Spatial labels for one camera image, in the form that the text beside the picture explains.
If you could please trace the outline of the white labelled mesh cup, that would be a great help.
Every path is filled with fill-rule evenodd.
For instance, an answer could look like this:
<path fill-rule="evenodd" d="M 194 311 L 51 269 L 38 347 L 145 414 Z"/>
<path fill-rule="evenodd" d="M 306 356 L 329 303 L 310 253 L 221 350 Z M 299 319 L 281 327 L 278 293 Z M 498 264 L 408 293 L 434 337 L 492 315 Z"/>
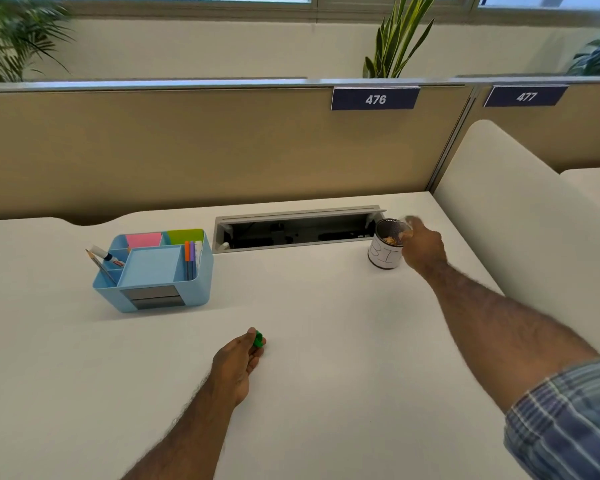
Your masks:
<path fill-rule="evenodd" d="M 402 230 L 400 221 L 404 219 L 385 218 L 377 222 L 373 239 L 368 249 L 368 259 L 374 266 L 380 269 L 395 269 L 402 262 L 402 247 L 399 234 Z M 398 246 L 387 245 L 383 238 L 392 236 L 398 242 Z"/>

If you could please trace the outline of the person's left hand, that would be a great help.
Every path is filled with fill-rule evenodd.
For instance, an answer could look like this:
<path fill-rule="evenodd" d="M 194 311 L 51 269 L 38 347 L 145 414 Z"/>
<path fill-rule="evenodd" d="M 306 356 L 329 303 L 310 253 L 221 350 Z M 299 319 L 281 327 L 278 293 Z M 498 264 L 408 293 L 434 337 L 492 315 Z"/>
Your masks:
<path fill-rule="evenodd" d="M 208 381 L 216 393 L 229 401 L 232 407 L 240 405 L 249 393 L 246 373 L 249 350 L 253 346 L 256 328 L 232 339 L 214 356 Z"/>

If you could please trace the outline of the plaid shirt sleeve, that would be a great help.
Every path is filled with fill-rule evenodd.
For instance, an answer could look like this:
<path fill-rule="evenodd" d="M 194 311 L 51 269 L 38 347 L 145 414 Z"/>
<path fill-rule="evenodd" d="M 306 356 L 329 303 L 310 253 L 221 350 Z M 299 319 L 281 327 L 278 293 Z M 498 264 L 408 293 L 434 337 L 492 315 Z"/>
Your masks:
<path fill-rule="evenodd" d="M 505 415 L 504 445 L 533 480 L 600 480 L 600 359 L 525 393 Z"/>

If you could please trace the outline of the white side divider panel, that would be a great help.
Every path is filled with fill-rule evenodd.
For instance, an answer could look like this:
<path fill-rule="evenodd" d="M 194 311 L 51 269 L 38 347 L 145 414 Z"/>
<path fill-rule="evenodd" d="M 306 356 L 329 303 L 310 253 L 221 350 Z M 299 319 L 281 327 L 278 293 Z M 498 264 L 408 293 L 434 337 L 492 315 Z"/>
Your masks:
<path fill-rule="evenodd" d="M 508 297 L 600 351 L 600 208 L 489 120 L 472 124 L 433 193 Z"/>

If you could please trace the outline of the palm plant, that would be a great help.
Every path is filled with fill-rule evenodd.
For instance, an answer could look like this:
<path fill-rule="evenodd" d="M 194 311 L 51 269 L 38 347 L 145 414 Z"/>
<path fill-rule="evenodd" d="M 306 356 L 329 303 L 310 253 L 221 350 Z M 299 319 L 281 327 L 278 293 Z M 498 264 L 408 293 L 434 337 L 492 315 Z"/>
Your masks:
<path fill-rule="evenodd" d="M 60 0 L 0 0 L 0 83 L 24 81 L 34 58 L 54 56 L 71 42 L 70 17 Z"/>

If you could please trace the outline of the dark blue number plate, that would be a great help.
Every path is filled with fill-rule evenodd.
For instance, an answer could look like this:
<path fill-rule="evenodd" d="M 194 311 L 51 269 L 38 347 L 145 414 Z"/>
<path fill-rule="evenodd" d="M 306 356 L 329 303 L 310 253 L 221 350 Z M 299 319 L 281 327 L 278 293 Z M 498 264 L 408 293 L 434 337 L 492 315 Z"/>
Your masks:
<path fill-rule="evenodd" d="M 421 92 L 419 86 L 342 87 L 334 88 L 332 111 L 412 110 Z"/>
<path fill-rule="evenodd" d="M 553 107 L 569 85 L 494 85 L 483 107 Z"/>

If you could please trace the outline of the green sticky notes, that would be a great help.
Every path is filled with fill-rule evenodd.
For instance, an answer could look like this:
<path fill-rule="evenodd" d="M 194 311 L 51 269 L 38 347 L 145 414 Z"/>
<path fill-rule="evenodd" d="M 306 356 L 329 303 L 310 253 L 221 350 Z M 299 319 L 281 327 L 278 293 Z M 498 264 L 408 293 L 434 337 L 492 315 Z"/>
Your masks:
<path fill-rule="evenodd" d="M 203 242 L 205 232 L 201 228 L 192 228 L 186 230 L 168 230 L 166 231 L 170 245 L 181 245 L 185 242 Z"/>

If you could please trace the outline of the beige desk partition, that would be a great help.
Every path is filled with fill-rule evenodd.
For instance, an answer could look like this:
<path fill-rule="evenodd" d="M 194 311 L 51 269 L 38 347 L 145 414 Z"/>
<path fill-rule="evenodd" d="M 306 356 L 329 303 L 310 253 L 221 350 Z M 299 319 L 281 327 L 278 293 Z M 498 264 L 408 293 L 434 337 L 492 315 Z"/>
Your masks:
<path fill-rule="evenodd" d="M 332 111 L 334 88 L 419 86 L 412 110 Z M 0 219 L 419 192 L 472 94 L 462 82 L 0 83 Z"/>
<path fill-rule="evenodd" d="M 473 79 L 477 90 L 449 158 L 469 128 L 489 120 L 556 172 L 600 168 L 600 77 L 491 77 Z M 569 85 L 553 107 L 483 107 L 494 85 Z"/>

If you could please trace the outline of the grey pencil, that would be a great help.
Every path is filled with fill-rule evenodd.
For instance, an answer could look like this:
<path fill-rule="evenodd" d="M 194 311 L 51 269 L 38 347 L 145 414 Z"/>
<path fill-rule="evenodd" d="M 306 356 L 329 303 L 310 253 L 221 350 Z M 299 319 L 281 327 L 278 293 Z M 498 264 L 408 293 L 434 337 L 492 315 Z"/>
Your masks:
<path fill-rule="evenodd" d="M 96 266 L 99 269 L 99 272 L 101 274 L 104 275 L 104 277 L 106 277 L 106 279 L 108 279 L 108 281 L 115 287 L 117 285 L 117 281 L 113 278 L 112 274 L 105 268 L 105 266 L 103 265 L 103 263 L 96 257 L 96 254 L 94 254 L 92 251 L 90 250 L 86 250 L 88 257 L 96 264 Z"/>

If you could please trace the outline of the light blue notepad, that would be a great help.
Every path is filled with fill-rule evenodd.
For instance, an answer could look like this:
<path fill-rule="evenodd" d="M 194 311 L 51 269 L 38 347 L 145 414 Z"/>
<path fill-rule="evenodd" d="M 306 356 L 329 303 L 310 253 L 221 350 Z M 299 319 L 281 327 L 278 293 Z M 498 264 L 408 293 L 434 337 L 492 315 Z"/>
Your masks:
<path fill-rule="evenodd" d="M 118 286 L 138 288 L 168 285 L 184 279 L 182 245 L 135 248 L 128 256 Z"/>

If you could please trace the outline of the person's right hand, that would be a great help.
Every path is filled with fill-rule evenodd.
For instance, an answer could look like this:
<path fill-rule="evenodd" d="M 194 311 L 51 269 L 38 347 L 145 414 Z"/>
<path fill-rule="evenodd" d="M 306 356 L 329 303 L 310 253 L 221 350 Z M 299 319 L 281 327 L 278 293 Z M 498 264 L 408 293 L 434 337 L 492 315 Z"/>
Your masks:
<path fill-rule="evenodd" d="M 439 232 L 429 229 L 423 237 L 403 241 L 402 256 L 426 282 L 448 268 L 448 258 Z"/>

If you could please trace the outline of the person's left forearm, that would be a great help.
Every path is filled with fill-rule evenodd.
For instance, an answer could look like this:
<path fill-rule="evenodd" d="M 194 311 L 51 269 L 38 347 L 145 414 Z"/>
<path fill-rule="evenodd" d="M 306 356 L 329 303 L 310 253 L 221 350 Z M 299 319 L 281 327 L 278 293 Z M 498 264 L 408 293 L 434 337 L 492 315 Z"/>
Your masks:
<path fill-rule="evenodd" d="M 121 480 L 214 480 L 236 389 L 235 381 L 209 377 L 172 429 Z"/>

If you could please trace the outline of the window frame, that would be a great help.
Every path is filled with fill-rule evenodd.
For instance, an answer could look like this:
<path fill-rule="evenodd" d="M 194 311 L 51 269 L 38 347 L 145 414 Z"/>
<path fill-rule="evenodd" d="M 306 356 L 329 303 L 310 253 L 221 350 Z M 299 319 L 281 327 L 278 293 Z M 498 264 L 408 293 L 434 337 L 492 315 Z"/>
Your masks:
<path fill-rule="evenodd" d="M 380 23 L 396 0 L 61 0 L 76 17 Z M 600 27 L 600 0 L 435 0 L 423 22 Z"/>

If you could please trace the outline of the pink sticky notes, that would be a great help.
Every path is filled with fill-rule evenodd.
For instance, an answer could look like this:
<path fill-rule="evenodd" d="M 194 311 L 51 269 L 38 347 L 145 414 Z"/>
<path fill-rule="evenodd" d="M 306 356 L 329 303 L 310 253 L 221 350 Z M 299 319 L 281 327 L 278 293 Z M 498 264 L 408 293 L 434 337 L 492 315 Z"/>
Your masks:
<path fill-rule="evenodd" d="M 151 248 L 160 246 L 163 234 L 161 232 L 152 233 L 131 233 L 124 235 L 129 250 L 137 248 Z"/>

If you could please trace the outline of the white marker with black cap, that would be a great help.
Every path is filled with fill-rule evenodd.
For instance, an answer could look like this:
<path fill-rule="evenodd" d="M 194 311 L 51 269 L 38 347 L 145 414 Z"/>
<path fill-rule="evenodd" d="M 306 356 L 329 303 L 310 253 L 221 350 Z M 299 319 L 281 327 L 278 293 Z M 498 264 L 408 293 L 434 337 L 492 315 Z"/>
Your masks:
<path fill-rule="evenodd" d="M 101 258 L 104 262 L 108 262 L 112 265 L 115 265 L 117 267 L 124 267 L 125 263 L 124 261 L 120 260 L 119 258 L 115 257 L 113 254 L 111 254 L 109 251 L 106 251 L 98 246 L 92 246 L 89 250 L 92 254 L 94 254 L 95 256 Z"/>

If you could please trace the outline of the light blue desk organizer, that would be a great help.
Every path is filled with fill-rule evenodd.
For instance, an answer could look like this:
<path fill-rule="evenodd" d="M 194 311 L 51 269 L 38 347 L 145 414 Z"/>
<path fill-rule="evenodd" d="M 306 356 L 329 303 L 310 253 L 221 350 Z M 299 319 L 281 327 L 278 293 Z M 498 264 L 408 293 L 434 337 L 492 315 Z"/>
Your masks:
<path fill-rule="evenodd" d="M 160 246 L 170 245 L 166 231 Z M 127 247 L 125 234 L 117 235 L 106 251 L 126 263 L 131 250 Z M 208 236 L 205 233 L 201 253 L 200 272 L 196 279 L 175 282 L 168 285 L 154 285 L 138 288 L 120 288 L 118 282 L 124 267 L 117 267 L 97 257 L 117 281 L 114 287 L 103 274 L 98 272 L 93 281 L 96 290 L 115 309 L 122 313 L 139 312 L 158 308 L 195 307 L 205 305 L 210 298 L 214 256 Z"/>

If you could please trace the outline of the person's right forearm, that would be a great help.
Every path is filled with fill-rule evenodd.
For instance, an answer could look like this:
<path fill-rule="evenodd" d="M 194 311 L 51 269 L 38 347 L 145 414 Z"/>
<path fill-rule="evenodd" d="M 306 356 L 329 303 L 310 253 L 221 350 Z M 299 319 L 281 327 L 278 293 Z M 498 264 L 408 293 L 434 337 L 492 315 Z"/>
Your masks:
<path fill-rule="evenodd" d="M 544 379 L 600 359 L 566 325 L 493 291 L 444 260 L 413 268 L 435 293 L 475 379 L 504 413 Z"/>

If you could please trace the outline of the snake plant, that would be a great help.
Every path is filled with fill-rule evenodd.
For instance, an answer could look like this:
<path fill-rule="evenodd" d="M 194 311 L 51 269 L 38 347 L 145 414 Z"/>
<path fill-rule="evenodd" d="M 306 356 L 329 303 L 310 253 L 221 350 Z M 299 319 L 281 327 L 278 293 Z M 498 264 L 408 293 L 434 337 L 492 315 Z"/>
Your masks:
<path fill-rule="evenodd" d="M 412 45 L 416 30 L 435 0 L 394 0 L 392 11 L 376 32 L 375 51 L 363 64 L 364 79 L 397 79 L 428 37 L 431 20 Z"/>

